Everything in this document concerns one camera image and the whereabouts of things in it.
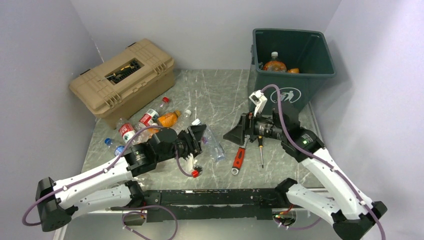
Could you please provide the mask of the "crushed clear blue label bottle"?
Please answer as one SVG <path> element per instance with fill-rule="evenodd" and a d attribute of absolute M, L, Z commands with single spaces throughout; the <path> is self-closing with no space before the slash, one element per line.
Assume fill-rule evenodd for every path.
<path fill-rule="evenodd" d="M 201 141 L 214 161 L 219 162 L 226 159 L 224 149 L 208 125 L 206 125 Z"/>

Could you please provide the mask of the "clear white cap bottle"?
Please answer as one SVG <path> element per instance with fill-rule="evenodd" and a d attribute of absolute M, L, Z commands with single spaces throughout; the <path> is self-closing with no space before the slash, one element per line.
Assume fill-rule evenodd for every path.
<path fill-rule="evenodd" d="M 183 114 L 182 114 L 182 116 L 181 116 L 181 119 L 183 120 L 183 121 L 189 121 L 190 119 L 191 119 L 191 115 L 192 115 L 192 111 L 190 110 L 190 109 L 186 109 L 184 112 L 183 112 Z"/>

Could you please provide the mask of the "orange juice bottle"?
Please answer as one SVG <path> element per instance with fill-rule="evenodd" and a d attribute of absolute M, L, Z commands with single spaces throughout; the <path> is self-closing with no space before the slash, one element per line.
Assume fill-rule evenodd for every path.
<path fill-rule="evenodd" d="M 180 116 L 181 112 L 179 110 L 165 113 L 157 119 L 157 124 L 162 127 L 170 128 L 176 124 Z"/>

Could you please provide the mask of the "red cap clear bottle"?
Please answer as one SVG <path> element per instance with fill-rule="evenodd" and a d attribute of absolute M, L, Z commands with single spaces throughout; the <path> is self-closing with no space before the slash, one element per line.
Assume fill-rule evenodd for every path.
<path fill-rule="evenodd" d="M 157 125 L 158 118 L 168 109 L 169 103 L 170 99 L 168 97 L 163 97 L 159 105 L 153 106 L 145 112 L 145 114 L 137 122 L 135 128 L 137 130 L 141 130 L 145 127 Z"/>

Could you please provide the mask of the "crushed orange label jug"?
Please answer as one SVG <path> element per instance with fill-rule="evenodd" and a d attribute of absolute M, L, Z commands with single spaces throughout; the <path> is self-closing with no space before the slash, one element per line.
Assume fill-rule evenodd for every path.
<path fill-rule="evenodd" d="M 279 53 L 277 51 L 273 51 L 271 53 L 271 59 L 267 63 L 265 63 L 262 67 L 263 71 L 271 71 L 271 72 L 283 72 L 287 71 L 286 65 L 279 59 Z"/>

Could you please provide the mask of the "small orange bottle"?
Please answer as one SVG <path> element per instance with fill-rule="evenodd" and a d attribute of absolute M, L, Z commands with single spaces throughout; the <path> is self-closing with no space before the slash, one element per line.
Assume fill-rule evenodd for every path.
<path fill-rule="evenodd" d="M 299 68 L 291 68 L 291 69 L 287 70 L 287 72 L 291 73 L 291 74 L 299 74 L 300 69 Z"/>

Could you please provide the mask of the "large orange label bottle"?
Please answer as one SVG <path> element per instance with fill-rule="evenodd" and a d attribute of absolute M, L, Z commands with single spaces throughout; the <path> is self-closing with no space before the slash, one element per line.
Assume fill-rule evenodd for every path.
<path fill-rule="evenodd" d="M 146 125 L 144 125 L 143 123 L 139 122 L 135 127 L 135 131 L 138 132 L 140 130 L 142 130 L 143 128 L 145 128 Z M 154 128 L 149 128 L 144 130 L 142 133 L 140 133 L 137 138 L 135 139 L 135 144 L 139 144 L 139 143 L 143 143 L 148 141 L 153 134 L 157 133 L 159 131 L 159 128 L 154 127 Z"/>

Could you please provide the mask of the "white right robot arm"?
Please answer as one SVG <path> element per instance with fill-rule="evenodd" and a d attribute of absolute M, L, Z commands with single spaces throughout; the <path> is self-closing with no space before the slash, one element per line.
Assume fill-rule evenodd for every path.
<path fill-rule="evenodd" d="M 335 163 L 321 139 L 301 126 L 299 111 L 273 107 L 272 116 L 243 113 L 235 127 L 223 139 L 243 145 L 260 137 L 279 140 L 286 154 L 308 169 L 330 194 L 324 197 L 292 178 L 286 178 L 275 188 L 276 203 L 287 208 L 300 206 L 330 224 L 342 240 L 360 240 L 373 227 L 381 238 L 386 233 L 380 218 L 387 212 L 381 201 L 373 201 L 360 191 Z"/>

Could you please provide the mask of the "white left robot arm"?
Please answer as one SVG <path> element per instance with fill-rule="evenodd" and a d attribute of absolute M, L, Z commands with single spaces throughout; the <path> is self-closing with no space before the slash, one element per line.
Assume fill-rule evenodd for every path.
<path fill-rule="evenodd" d="M 63 180 L 40 180 L 35 200 L 42 231 L 57 230 L 99 209 L 139 209 L 145 198 L 134 178 L 154 170 L 160 162 L 201 154 L 206 128 L 206 124 L 191 125 L 176 132 L 162 127 L 148 141 L 131 145 L 122 156 L 89 171 Z"/>

